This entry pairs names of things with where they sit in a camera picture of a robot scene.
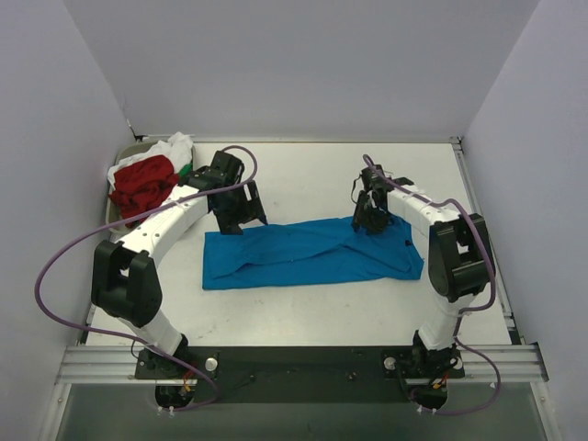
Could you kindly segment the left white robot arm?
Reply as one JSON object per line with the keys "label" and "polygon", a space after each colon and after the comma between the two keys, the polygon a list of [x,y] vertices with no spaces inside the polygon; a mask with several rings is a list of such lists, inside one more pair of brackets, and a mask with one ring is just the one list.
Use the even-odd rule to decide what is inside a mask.
{"label": "left white robot arm", "polygon": [[215,152],[210,164],[181,177],[168,198],[117,242],[105,240],[95,249],[91,301],[120,320],[147,349],[168,378],[188,366],[187,338],[164,315],[163,289],[157,269],[181,236],[213,214],[223,235],[240,235],[250,221],[267,222],[253,178],[234,156],[238,146]]}

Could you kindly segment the blue t shirt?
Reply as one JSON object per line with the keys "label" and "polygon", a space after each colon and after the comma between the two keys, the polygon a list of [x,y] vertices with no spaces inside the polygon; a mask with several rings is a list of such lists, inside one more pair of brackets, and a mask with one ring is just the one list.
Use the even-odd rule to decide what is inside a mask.
{"label": "blue t shirt", "polygon": [[384,232],[354,231],[351,219],[309,220],[205,234],[202,287],[226,290],[421,278],[424,260],[411,226],[395,219]]}

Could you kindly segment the grey plastic bin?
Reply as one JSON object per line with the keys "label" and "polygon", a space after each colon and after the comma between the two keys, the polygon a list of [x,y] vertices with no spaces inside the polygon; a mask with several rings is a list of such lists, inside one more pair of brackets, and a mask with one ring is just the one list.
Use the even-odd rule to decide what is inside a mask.
{"label": "grey plastic bin", "polygon": [[119,209],[109,200],[109,195],[111,194],[113,189],[111,189],[108,184],[107,211],[106,211],[106,222],[108,222],[108,223],[124,220],[120,216]]}

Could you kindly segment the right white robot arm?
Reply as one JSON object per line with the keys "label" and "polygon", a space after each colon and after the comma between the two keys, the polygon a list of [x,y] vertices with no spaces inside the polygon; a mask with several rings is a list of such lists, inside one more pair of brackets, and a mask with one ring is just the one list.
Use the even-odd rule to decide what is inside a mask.
{"label": "right white robot arm", "polygon": [[454,200],[434,202],[412,180],[388,178],[380,165],[364,168],[358,177],[352,227],[357,232],[380,234],[399,224],[409,224],[427,240],[427,278],[433,309],[415,332],[413,348],[420,356],[448,356],[463,316],[482,307],[471,303],[487,286],[496,298],[495,267],[484,218],[468,214]]}

